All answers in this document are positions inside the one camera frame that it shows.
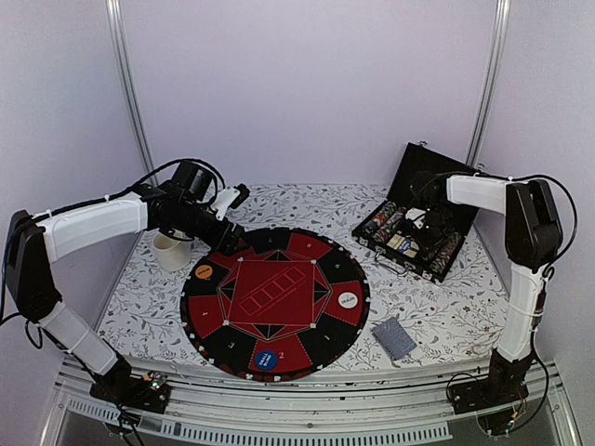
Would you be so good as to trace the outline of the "orange big blind button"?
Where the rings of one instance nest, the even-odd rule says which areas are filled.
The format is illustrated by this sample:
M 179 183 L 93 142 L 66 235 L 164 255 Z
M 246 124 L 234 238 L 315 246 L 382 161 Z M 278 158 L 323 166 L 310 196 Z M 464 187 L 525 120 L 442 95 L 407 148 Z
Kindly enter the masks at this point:
M 198 265 L 194 271 L 194 275 L 199 280 L 209 280 L 213 275 L 213 267 L 208 264 Z

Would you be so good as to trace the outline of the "blue small blind button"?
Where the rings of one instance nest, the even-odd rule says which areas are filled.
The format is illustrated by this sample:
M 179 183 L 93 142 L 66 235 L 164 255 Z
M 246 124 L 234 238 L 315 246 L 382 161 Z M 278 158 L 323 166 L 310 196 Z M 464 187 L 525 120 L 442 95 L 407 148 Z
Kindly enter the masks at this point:
M 254 365 L 260 371 L 271 371 L 273 370 L 278 364 L 278 356 L 275 352 L 271 350 L 261 350 L 258 352 L 254 358 Z

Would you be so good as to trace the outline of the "white dealer button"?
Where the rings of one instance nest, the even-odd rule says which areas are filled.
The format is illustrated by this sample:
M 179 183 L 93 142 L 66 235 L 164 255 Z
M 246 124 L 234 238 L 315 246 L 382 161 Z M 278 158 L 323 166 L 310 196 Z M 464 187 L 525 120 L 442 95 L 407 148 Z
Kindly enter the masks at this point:
M 338 295 L 337 303 L 343 309 L 354 309 L 360 303 L 360 297 L 353 292 L 343 292 Z

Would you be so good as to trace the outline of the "blue playing card deck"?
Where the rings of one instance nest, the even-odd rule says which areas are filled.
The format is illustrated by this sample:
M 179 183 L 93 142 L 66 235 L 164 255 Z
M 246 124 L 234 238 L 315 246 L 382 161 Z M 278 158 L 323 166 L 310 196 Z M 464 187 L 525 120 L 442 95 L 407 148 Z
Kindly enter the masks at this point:
M 403 359 L 417 347 L 416 342 L 395 317 L 376 325 L 372 329 L 372 334 L 391 361 Z

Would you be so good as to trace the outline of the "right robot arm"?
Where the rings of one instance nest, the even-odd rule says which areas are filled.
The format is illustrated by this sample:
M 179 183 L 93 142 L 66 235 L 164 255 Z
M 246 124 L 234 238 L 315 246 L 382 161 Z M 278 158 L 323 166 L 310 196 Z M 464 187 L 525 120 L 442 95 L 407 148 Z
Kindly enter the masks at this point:
M 552 181 L 536 175 L 504 178 L 431 171 L 421 171 L 410 181 L 410 206 L 426 203 L 435 210 L 439 205 L 467 205 L 505 218 L 504 244 L 511 267 L 508 312 L 488 376 L 478 385 L 479 396 L 490 405 L 523 395 L 524 377 L 537 359 L 536 329 L 563 239 Z

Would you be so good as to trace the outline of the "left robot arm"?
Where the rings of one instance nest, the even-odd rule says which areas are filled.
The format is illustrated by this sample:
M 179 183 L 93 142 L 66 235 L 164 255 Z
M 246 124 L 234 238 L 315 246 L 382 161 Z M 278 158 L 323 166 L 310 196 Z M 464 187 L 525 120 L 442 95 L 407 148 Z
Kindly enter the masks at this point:
M 199 240 L 232 254 L 244 232 L 227 213 L 248 197 L 246 185 L 227 185 L 214 166 L 196 158 L 161 167 L 174 173 L 159 185 L 146 174 L 101 198 L 36 214 L 19 210 L 7 226 L 2 294 L 119 403 L 136 398 L 138 383 L 126 359 L 89 324 L 89 294 L 106 294 L 122 268 L 125 251 L 117 243 L 157 230 L 174 241 Z

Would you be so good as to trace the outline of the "boxed texas holdem cards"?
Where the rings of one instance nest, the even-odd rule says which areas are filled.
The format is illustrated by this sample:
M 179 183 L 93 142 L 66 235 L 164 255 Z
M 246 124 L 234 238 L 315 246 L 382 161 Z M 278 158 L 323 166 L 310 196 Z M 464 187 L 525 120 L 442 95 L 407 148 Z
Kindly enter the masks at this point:
M 419 246 L 416 241 L 400 234 L 395 234 L 387 243 L 387 246 L 397 253 L 415 258 L 419 252 Z

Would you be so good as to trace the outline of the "black poker chip case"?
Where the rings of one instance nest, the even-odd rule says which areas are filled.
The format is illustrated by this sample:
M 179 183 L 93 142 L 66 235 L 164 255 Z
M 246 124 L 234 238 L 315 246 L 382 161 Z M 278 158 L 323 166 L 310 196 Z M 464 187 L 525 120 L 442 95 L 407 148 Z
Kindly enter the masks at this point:
M 409 143 L 381 204 L 351 233 L 355 241 L 431 282 L 443 282 L 478 213 L 446 198 L 446 179 L 477 170 Z

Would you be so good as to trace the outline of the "chip row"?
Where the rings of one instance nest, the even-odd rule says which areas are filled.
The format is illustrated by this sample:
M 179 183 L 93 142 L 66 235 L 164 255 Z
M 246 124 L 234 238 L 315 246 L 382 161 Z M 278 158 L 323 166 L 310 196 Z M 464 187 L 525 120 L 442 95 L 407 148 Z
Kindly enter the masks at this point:
M 430 270 L 432 272 L 436 274 L 442 274 L 445 272 L 446 267 L 449 264 L 450 259 L 459 246 L 461 240 L 462 237 L 458 232 L 454 231 L 448 235 L 436 256 L 432 259 L 430 264 Z
M 436 258 L 436 256 L 442 251 L 442 249 L 443 249 L 442 244 L 437 245 L 437 246 L 432 247 L 429 250 L 421 250 L 419 255 L 423 262 L 431 263 Z
M 363 232 L 366 235 L 375 234 L 387 220 L 396 212 L 397 204 L 386 202 L 380 210 L 363 226 Z
M 386 243 L 397 231 L 406 212 L 407 210 L 404 206 L 398 207 L 387 221 L 377 230 L 373 236 L 373 240 L 377 243 Z

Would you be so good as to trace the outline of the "cream ceramic cup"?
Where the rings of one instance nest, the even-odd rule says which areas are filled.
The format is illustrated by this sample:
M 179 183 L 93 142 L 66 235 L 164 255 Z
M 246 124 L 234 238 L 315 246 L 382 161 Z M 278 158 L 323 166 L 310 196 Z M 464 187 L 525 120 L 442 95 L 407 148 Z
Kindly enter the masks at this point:
M 167 271 L 174 272 L 184 269 L 191 261 L 191 245 L 158 234 L 152 242 L 152 249 L 159 266 Z

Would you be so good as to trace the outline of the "chip row outer right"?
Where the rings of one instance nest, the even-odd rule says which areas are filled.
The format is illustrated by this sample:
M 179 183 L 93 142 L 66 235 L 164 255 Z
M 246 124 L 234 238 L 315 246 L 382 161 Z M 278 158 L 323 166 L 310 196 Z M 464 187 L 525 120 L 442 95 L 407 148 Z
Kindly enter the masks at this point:
M 430 264 L 430 270 L 432 272 L 436 274 L 442 274 L 445 272 L 446 267 L 449 264 L 450 259 L 459 246 L 461 240 L 462 237 L 458 232 L 454 231 L 448 235 L 436 256 L 432 259 Z

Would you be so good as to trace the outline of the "right aluminium frame post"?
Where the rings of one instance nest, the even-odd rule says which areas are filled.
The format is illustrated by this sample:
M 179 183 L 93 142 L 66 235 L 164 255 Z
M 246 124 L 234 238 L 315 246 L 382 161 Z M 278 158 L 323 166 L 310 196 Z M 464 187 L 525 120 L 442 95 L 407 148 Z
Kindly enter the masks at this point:
M 480 96 L 479 109 L 476 114 L 467 151 L 466 165 L 469 166 L 475 166 L 478 163 L 480 150 L 483 144 L 483 137 L 488 124 L 494 94 L 496 92 L 497 77 L 506 46 L 510 6 L 510 0 L 496 1 L 491 44 Z

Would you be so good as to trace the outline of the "aluminium frame post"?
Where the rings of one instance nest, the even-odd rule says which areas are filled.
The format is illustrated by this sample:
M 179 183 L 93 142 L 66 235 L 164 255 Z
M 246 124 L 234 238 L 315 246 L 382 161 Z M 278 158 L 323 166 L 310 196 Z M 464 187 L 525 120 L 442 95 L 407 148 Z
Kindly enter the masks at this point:
M 112 40 L 112 49 L 124 94 L 126 109 L 132 126 L 133 136 L 139 151 L 142 168 L 146 173 L 149 173 L 154 169 L 154 162 L 142 122 L 139 101 L 134 85 L 133 73 L 126 44 L 121 2 L 118 0 L 106 0 L 105 6 Z
M 478 163 L 480 150 L 483 144 L 483 137 L 488 124 L 494 94 L 496 92 L 497 77 L 506 46 L 510 6 L 510 0 L 496 1 L 491 44 L 480 96 L 479 109 L 476 114 L 467 151 L 466 165 L 469 166 L 475 166 Z

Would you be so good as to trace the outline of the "aluminium front rail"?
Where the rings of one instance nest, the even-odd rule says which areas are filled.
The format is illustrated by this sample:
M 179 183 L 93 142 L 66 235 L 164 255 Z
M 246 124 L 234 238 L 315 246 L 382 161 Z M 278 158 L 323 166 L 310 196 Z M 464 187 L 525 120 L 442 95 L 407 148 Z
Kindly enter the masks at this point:
M 208 366 L 133 359 L 135 372 L 167 375 L 164 413 L 134 411 L 136 428 L 89 394 L 74 361 L 59 371 L 42 425 L 44 445 L 579 445 L 582 437 L 554 364 L 526 376 L 519 430 L 493 437 L 482 413 L 456 413 L 446 391 L 482 378 L 484 360 L 422 368 L 325 370 L 276 384 Z

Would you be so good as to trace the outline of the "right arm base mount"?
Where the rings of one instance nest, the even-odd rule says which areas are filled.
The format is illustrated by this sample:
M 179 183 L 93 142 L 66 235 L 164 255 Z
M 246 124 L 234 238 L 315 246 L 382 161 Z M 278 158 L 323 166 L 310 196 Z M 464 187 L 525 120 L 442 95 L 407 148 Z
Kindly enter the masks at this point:
M 479 379 L 471 374 L 458 373 L 448 381 L 445 396 L 455 414 L 477 413 L 507 404 L 507 409 L 476 417 L 484 434 L 500 437 L 508 435 L 517 426 L 529 392 L 523 380 L 498 387 L 491 384 L 488 377 Z

